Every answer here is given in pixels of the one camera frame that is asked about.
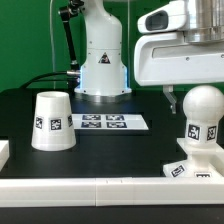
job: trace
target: black tabletop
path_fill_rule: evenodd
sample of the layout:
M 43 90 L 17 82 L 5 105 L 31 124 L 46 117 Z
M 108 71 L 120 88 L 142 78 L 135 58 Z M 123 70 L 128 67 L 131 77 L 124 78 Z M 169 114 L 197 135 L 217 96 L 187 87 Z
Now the black tabletop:
M 162 177 L 164 164 L 186 159 L 176 139 L 184 137 L 185 92 L 177 92 L 179 112 L 160 91 L 135 91 L 113 104 L 77 100 L 72 113 L 141 114 L 149 130 L 75 130 L 76 145 L 61 152 L 31 147 L 36 94 L 42 90 L 11 89 L 0 94 L 0 139 L 8 139 L 10 158 L 0 178 Z M 223 144 L 223 120 L 218 143 Z M 222 205 L 122 206 L 70 208 L 2 208 L 7 223 L 223 223 Z

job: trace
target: white ball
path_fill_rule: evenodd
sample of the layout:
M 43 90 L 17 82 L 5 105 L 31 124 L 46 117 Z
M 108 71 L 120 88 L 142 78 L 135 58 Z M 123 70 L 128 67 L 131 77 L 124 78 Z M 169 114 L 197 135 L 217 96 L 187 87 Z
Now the white ball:
M 198 86 L 185 96 L 183 109 L 190 120 L 218 121 L 224 114 L 224 96 L 213 86 Z

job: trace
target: green wall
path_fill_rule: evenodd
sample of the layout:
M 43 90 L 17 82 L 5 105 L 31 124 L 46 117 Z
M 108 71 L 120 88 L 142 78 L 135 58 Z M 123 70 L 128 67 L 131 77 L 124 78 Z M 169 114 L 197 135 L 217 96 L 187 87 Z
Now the green wall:
M 127 3 L 106 2 L 106 9 L 118 17 L 123 24 L 122 60 L 130 71 L 131 87 L 137 84 L 133 79 L 133 51 L 137 39 L 137 20 L 147 12 L 166 4 L 168 0 L 137 0 L 130 3 L 131 25 L 130 46 L 127 43 Z M 58 9 L 67 5 L 67 0 L 54 0 L 53 29 L 56 49 L 56 70 L 69 69 L 67 43 Z M 0 14 L 0 91 L 17 88 L 31 78 L 52 72 L 52 54 L 49 28 L 50 0 L 1 0 Z M 77 57 L 82 64 L 85 60 L 85 26 L 80 15 L 72 19 Z M 53 87 L 53 83 L 35 83 L 32 87 Z

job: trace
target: upside-down cup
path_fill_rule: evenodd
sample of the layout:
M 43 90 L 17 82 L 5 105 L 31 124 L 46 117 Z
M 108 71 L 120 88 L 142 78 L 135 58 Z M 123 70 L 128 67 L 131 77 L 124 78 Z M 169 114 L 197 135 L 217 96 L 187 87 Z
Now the upside-down cup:
M 69 95 L 64 92 L 37 94 L 32 147 L 60 151 L 76 144 Z

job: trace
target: white block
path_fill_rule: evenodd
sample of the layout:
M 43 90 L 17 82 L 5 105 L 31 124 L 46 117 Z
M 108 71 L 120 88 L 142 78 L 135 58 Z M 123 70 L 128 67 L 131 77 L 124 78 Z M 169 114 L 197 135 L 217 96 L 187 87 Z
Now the white block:
M 96 180 L 96 206 L 133 205 L 132 178 Z
M 95 179 L 0 180 L 0 207 L 95 206 Z
M 134 205 L 223 204 L 223 178 L 133 178 Z

